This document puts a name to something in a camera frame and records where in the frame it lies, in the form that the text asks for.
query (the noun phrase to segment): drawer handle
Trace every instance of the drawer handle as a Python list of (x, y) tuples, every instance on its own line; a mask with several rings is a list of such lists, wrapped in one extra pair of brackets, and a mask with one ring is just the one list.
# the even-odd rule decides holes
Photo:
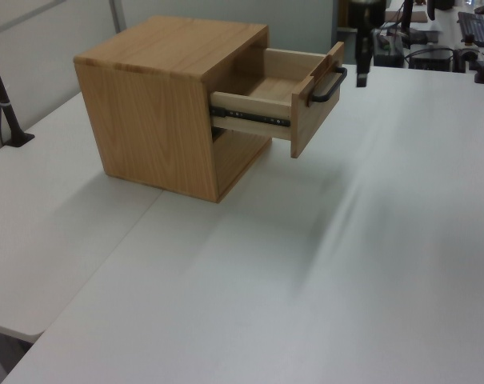
[(332, 86), (332, 88), (330, 88), (329, 92), (327, 92), (326, 94), (323, 94), (321, 96), (316, 96), (316, 95), (313, 94), (311, 96), (311, 101), (312, 102), (328, 102), (330, 100), (330, 98), (332, 98), (332, 96), (334, 95), (334, 93), (340, 87), (340, 85), (343, 82), (343, 80), (345, 80), (346, 75), (348, 73), (348, 71), (346, 70), (346, 68), (343, 68), (342, 66), (339, 66), (338, 68), (336, 68), (335, 72), (337, 74), (341, 74), (341, 76), (339, 77), (339, 79), (336, 80), (336, 82), (334, 83), (334, 85)]

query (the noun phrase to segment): white table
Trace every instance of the white table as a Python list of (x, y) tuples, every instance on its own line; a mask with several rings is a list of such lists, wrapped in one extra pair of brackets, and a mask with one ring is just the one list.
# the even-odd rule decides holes
[(81, 95), (0, 150), (0, 333), (57, 318), (160, 190), (107, 177)]
[(163, 192), (5, 384), (484, 383), (484, 86), (349, 66), (288, 145)]

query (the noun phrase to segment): wooden cabinet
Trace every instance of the wooden cabinet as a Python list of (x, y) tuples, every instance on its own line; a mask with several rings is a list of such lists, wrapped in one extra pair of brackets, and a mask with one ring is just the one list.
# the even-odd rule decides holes
[(105, 172), (218, 202), (272, 137), (298, 157), (339, 99), (311, 95), (339, 82), (342, 45), (268, 40), (264, 25), (157, 16), (76, 56)]

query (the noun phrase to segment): white wall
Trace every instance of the white wall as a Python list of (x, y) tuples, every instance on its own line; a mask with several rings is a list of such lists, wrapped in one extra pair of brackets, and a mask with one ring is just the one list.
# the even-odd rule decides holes
[(154, 14), (256, 22), (270, 27), (273, 48), (326, 53), (337, 0), (118, 0), (127, 26)]
[(0, 33), (0, 74), (22, 129), (76, 95), (73, 56), (114, 34), (108, 0), (67, 0)]

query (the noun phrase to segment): drawer front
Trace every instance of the drawer front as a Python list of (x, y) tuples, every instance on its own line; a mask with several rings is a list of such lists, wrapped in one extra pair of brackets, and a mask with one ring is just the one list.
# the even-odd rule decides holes
[(312, 101), (338, 87), (342, 57), (342, 43), (327, 55), (262, 48), (244, 52), (222, 91), (210, 94), (212, 126), (289, 140), (291, 157), (297, 158), (339, 100), (337, 88), (327, 101)]

